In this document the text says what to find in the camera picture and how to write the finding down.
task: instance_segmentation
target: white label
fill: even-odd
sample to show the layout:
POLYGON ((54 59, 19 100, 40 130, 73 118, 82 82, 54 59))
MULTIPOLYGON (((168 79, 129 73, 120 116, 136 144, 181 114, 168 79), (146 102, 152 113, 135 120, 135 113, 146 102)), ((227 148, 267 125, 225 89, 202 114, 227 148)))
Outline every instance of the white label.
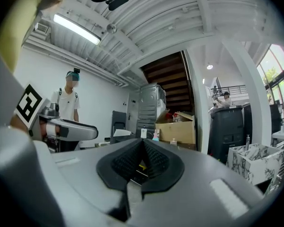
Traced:
POLYGON ((141 138, 146 139, 147 129, 141 129, 141 138))

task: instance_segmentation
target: tree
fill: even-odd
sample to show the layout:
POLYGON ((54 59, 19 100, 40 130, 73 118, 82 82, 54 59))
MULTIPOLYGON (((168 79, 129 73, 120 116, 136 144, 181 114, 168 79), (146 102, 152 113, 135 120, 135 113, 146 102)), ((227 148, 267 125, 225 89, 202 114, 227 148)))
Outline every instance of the tree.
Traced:
POLYGON ((263 77, 263 81, 265 84, 268 84, 269 82, 271 82, 278 75, 275 67, 272 67, 271 69, 269 69, 265 74, 266 74, 266 77, 263 77))

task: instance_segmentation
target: cardboard box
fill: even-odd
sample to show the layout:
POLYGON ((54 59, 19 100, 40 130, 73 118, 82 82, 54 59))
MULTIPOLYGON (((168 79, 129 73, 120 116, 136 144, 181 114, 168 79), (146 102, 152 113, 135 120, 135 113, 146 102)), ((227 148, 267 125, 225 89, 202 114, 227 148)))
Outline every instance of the cardboard box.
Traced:
POLYGON ((160 141, 171 142, 173 138, 179 143, 195 144, 195 116, 177 113, 184 117, 185 122, 169 122, 163 111, 156 120, 156 129, 160 129, 160 141))

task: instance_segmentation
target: person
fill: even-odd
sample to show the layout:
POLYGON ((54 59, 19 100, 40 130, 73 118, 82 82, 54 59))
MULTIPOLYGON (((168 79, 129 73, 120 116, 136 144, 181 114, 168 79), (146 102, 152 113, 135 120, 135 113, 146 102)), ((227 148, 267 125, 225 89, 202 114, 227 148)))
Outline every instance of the person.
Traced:
MULTIPOLYGON (((0 58, 10 72, 14 72, 21 47, 34 28, 34 24, 41 19, 42 11, 53 8, 61 2, 62 0, 15 0, 0 26, 0 58)), ((27 127, 17 115, 12 117, 10 125, 27 133, 27 127)), ((45 122, 40 122, 40 130, 42 137, 45 137, 45 122)))
POLYGON ((79 122, 78 108, 80 108, 80 104, 78 93, 73 88, 78 85, 79 78, 78 73, 67 72, 65 87, 54 91, 51 98, 52 103, 59 105, 61 118, 77 122, 79 122))
POLYGON ((217 89, 217 86, 215 85, 213 87, 213 98, 216 98, 218 96, 218 89, 217 89))
POLYGON ((229 92, 225 92, 224 93, 224 100, 225 100, 225 102, 221 101, 217 97, 215 98, 215 100, 218 101, 223 107, 234 106, 232 100, 229 98, 229 92))

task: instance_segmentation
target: woman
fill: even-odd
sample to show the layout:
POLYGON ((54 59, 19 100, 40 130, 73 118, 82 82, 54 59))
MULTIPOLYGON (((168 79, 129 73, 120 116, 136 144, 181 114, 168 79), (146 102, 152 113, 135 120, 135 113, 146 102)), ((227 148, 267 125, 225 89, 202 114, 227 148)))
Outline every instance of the woman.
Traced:
MULTIPOLYGON (((26 34, 29 35, 31 25, 37 15, 44 9, 59 4, 62 0, 17 0, 0 26, 0 57, 13 73, 20 55, 26 34)), ((11 126, 27 132, 26 126, 15 115, 10 122, 11 126)), ((45 122, 40 122, 42 136, 46 135, 45 122)))

